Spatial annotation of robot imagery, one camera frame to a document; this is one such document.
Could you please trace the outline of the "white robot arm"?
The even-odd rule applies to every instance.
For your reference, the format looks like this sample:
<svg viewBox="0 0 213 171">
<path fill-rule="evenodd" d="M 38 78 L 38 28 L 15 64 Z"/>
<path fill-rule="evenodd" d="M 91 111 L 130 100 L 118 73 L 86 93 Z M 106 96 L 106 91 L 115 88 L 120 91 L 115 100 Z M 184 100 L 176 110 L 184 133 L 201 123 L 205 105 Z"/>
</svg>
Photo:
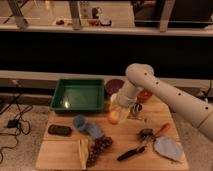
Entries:
<svg viewBox="0 0 213 171">
<path fill-rule="evenodd" d="M 159 80 L 150 65 L 133 63 L 126 68 L 126 80 L 116 95 L 115 104 L 130 107 L 142 89 L 151 91 L 213 141 L 213 105 Z"/>
</svg>

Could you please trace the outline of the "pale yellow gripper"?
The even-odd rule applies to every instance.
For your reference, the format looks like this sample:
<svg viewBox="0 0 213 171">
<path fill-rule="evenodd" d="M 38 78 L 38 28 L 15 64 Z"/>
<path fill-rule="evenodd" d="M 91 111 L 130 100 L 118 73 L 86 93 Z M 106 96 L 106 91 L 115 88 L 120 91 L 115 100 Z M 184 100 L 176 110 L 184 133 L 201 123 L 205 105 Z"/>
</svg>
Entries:
<svg viewBox="0 0 213 171">
<path fill-rule="evenodd" d="M 117 103 L 117 94 L 113 94 L 110 98 L 109 112 L 116 110 L 119 115 L 119 123 L 124 122 L 130 112 L 129 108 L 123 108 Z"/>
</svg>

